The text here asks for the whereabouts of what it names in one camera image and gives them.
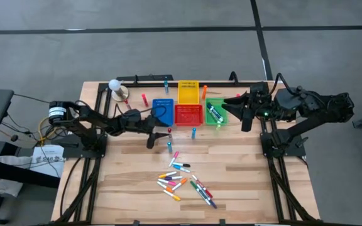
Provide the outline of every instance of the concrete floor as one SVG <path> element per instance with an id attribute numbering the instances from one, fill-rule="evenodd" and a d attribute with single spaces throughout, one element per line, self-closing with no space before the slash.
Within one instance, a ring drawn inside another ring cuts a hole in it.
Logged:
<path id="1" fill-rule="evenodd" d="M 362 1 L 261 0 L 258 10 L 262 26 L 362 25 Z M 220 25 L 254 26 L 250 2 L 0 0 L 0 30 Z M 274 74 L 320 94 L 349 92 L 353 119 L 362 117 L 362 31 L 267 31 L 264 37 Z M 265 79 L 255 31 L 0 35 L 0 88 L 44 100 L 77 100 L 86 80 L 150 73 L 224 80 L 231 70 L 240 80 Z M 34 130 L 47 106 L 14 97 L 9 113 Z M 328 124 L 308 136 L 322 219 L 362 224 L 362 129 Z M 46 223 L 55 193 L 25 186 L 0 217 L 10 217 L 11 225 Z"/>

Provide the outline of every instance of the wooden table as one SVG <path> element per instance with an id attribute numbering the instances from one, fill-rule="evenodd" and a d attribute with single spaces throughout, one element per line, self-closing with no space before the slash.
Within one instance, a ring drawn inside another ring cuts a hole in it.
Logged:
<path id="1" fill-rule="evenodd" d="M 80 99 L 94 106 L 98 84 L 85 82 Z M 246 90 L 243 87 L 209 87 L 207 97 L 235 97 Z M 142 93 L 150 104 L 156 98 L 173 98 L 177 103 L 177 88 L 170 88 L 169 96 L 162 88 L 130 88 L 129 91 L 131 107 L 139 110 L 146 109 Z M 114 105 L 115 101 L 111 100 L 109 117 L 114 113 Z M 124 103 L 119 106 L 126 110 Z M 191 127 L 173 126 L 172 132 L 173 150 L 180 152 L 177 161 L 191 164 L 191 173 L 181 172 L 181 175 L 192 180 L 191 175 L 195 174 L 213 194 L 217 210 L 208 206 L 189 182 L 175 192 L 182 199 L 180 202 L 164 194 L 163 188 L 157 185 L 158 175 L 174 171 L 168 167 L 172 154 L 168 153 L 167 137 L 159 139 L 153 149 L 147 149 L 146 134 L 125 132 L 118 137 L 109 137 L 100 167 L 92 223 L 132 223 L 133 220 L 141 223 L 218 223 L 220 218 L 226 219 L 227 223 L 277 223 L 268 163 L 259 139 L 260 122 L 255 119 L 250 132 L 241 132 L 240 121 L 231 114 L 228 119 L 228 125 L 220 131 L 214 126 L 197 127 L 195 140 L 190 138 Z M 293 123 L 278 122 L 278 128 L 288 128 Z M 63 186 L 74 162 L 74 159 L 65 162 L 52 220 L 59 217 Z M 313 217 L 319 218 L 307 167 L 294 157 L 285 158 L 285 162 L 293 194 Z M 64 209 L 78 192 L 82 166 L 83 159 L 70 178 Z M 288 218 L 281 190 L 280 194 L 284 216 Z M 81 219 L 85 219 L 88 197 L 86 194 Z"/>

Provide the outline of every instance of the marker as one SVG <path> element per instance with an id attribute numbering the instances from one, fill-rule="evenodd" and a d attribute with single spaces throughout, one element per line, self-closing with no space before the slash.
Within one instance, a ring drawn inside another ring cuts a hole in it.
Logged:
<path id="1" fill-rule="evenodd" d="M 213 198 L 213 195 L 209 192 L 208 189 L 205 188 L 205 186 L 198 180 L 198 178 L 195 175 L 192 175 L 192 177 L 195 179 L 196 183 L 198 183 L 206 192 L 207 195 L 209 195 L 211 198 Z"/>
<path id="2" fill-rule="evenodd" d="M 177 185 L 175 185 L 175 186 L 173 187 L 173 191 L 175 191 L 175 190 L 176 190 L 177 188 L 179 188 L 181 185 L 185 184 L 185 182 L 187 182 L 187 179 L 186 179 L 186 178 L 182 179 L 180 183 L 178 183 Z"/>
<path id="3" fill-rule="evenodd" d="M 186 173 L 190 173 L 191 171 L 187 170 L 187 169 L 184 169 L 182 168 L 181 166 L 177 166 L 177 165 L 173 165 L 174 168 L 176 168 L 177 170 L 181 170 L 181 171 L 184 171 Z"/>
<path id="4" fill-rule="evenodd" d="M 201 190 L 202 194 L 207 198 L 207 201 L 209 201 L 209 203 L 210 203 L 214 208 L 217 208 L 217 205 L 214 204 L 214 202 L 211 200 L 211 198 L 209 198 L 209 196 L 204 192 L 204 190 L 202 189 L 202 187 L 200 187 L 198 184 L 196 184 L 196 186 Z"/>
<path id="5" fill-rule="evenodd" d="M 187 163 L 173 163 L 174 165 L 177 166 L 183 166 L 183 167 L 191 167 L 191 165 L 187 164 Z"/>
<path id="6" fill-rule="evenodd" d="M 167 142 L 168 152 L 173 153 L 173 148 L 171 147 L 171 142 Z"/>
<path id="7" fill-rule="evenodd" d="M 127 99 L 125 99 L 125 100 L 124 100 L 124 102 L 125 102 L 126 107 L 128 108 L 128 110 L 131 110 L 131 106 L 130 106 L 130 104 L 129 104 L 128 100 L 127 100 Z"/>
<path id="8" fill-rule="evenodd" d="M 205 196 L 203 195 L 203 192 L 199 190 L 199 188 L 196 186 L 196 184 L 193 181 L 189 181 L 191 183 L 191 185 L 195 188 L 195 190 L 197 191 L 197 193 L 205 200 L 205 202 L 208 205 L 211 205 L 211 203 L 205 198 Z"/>
<path id="9" fill-rule="evenodd" d="M 173 139 L 173 135 L 171 135 L 171 128 L 168 128 L 167 132 L 168 132 L 168 138 Z"/>
<path id="10" fill-rule="evenodd" d="M 157 184 L 160 185 L 160 186 L 162 186 L 162 187 L 163 187 L 164 189 L 166 189 L 168 192 L 173 193 L 173 190 L 172 190 L 171 188 L 165 186 L 164 184 L 160 183 L 159 181 L 157 181 Z"/>
<path id="11" fill-rule="evenodd" d="M 196 128 L 192 129 L 192 139 L 195 139 L 195 135 L 196 135 Z"/>
<path id="12" fill-rule="evenodd" d="M 178 157 L 178 151 L 175 152 L 174 157 L 171 159 L 170 164 L 168 164 L 168 167 L 171 167 L 171 165 L 173 164 L 173 162 L 175 161 L 175 159 Z"/>
<path id="13" fill-rule="evenodd" d="M 145 106 L 146 106 L 146 107 L 149 107 L 148 99 L 146 99 L 146 95 L 145 95 L 145 94 L 142 94 L 142 99 L 143 99 L 143 102 L 145 103 Z"/>
<path id="14" fill-rule="evenodd" d="M 175 201 L 180 201 L 181 200 L 181 198 L 180 197 L 178 197 L 177 195 L 173 195 L 173 194 L 171 194 L 170 192 L 168 192 L 168 191 L 166 191 L 166 190 L 163 190 L 167 195 L 170 195 L 171 197 L 173 197 L 173 199 L 175 200 Z"/>
<path id="15" fill-rule="evenodd" d="M 182 179 L 182 176 L 166 176 L 164 177 L 164 180 L 178 180 Z"/>
<path id="16" fill-rule="evenodd" d="M 164 80 L 164 90 L 166 91 L 166 95 L 168 95 L 168 82 Z"/>
<path id="17" fill-rule="evenodd" d="M 206 97 L 207 85 L 204 85 L 204 92 L 202 93 L 202 100 Z"/>
<path id="18" fill-rule="evenodd" d="M 172 181 L 167 181 L 167 180 L 163 180 L 163 179 L 159 179 L 158 181 L 163 182 L 163 183 L 168 183 L 169 185 L 175 186 L 176 184 Z"/>
<path id="19" fill-rule="evenodd" d="M 207 110 L 211 113 L 211 116 L 214 118 L 214 120 L 217 121 L 217 123 L 223 122 L 223 116 L 221 116 L 217 110 L 213 107 L 211 103 L 206 104 Z"/>
<path id="20" fill-rule="evenodd" d="M 163 175 L 160 175 L 159 178 L 164 178 L 164 177 L 166 177 L 166 176 L 171 176 L 171 175 L 174 175 L 174 174 L 177 174 L 177 172 L 174 171 L 174 172 L 165 173 L 165 174 L 163 174 Z"/>

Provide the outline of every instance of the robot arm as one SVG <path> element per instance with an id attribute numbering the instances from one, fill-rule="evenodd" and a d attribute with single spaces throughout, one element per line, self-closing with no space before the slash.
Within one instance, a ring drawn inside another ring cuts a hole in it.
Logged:
<path id="1" fill-rule="evenodd" d="M 297 111 L 302 121 L 288 129 L 277 129 L 271 132 L 275 148 L 286 148 L 294 137 L 318 127 L 327 122 L 347 122 L 353 116 L 354 104 L 348 93 L 338 95 L 319 95 L 313 91 L 304 90 L 301 86 L 290 88 L 282 74 L 277 75 L 286 85 L 285 89 L 277 91 L 274 100 L 269 93 L 266 82 L 258 82 L 251 86 L 250 93 L 240 97 L 224 99 L 222 107 L 242 121 L 241 130 L 248 132 L 252 127 L 254 117 L 265 120 L 292 121 L 296 119 Z"/>
<path id="2" fill-rule="evenodd" d="M 71 109 L 79 113 L 78 117 L 71 114 Z M 80 137 L 82 144 L 91 149 L 96 143 L 97 133 L 93 128 L 86 128 L 80 122 L 90 122 L 93 126 L 101 128 L 111 136 L 119 136 L 123 132 L 137 132 L 149 135 L 147 148 L 154 146 L 156 139 L 168 134 L 153 133 L 155 126 L 167 126 L 156 117 L 149 115 L 146 119 L 141 118 L 141 112 L 136 109 L 129 110 L 124 114 L 112 119 L 92 110 L 87 105 L 78 105 L 73 102 L 53 101 L 48 111 L 48 121 L 51 125 L 65 127 Z"/>

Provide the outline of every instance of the plastic basket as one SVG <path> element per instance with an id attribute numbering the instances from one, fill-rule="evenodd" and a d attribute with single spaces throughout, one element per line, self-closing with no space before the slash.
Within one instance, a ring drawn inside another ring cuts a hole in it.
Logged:
<path id="1" fill-rule="evenodd" d="M 199 104 L 198 81 L 178 81 L 178 104 Z"/>
<path id="2" fill-rule="evenodd" d="M 211 113 L 209 112 L 209 109 L 206 107 L 207 103 L 211 103 L 215 110 L 223 116 L 223 121 L 220 123 L 220 125 L 224 126 L 227 125 L 227 111 L 224 110 L 221 105 L 224 104 L 223 98 L 206 98 L 205 100 L 205 122 L 207 125 L 210 126 L 216 126 L 217 121 L 213 118 Z"/>
<path id="3" fill-rule="evenodd" d="M 175 124 L 177 126 L 199 126 L 204 122 L 201 105 L 176 105 Z"/>
<path id="4" fill-rule="evenodd" d="M 153 99 L 154 116 L 168 126 L 174 124 L 174 100 L 173 99 Z"/>

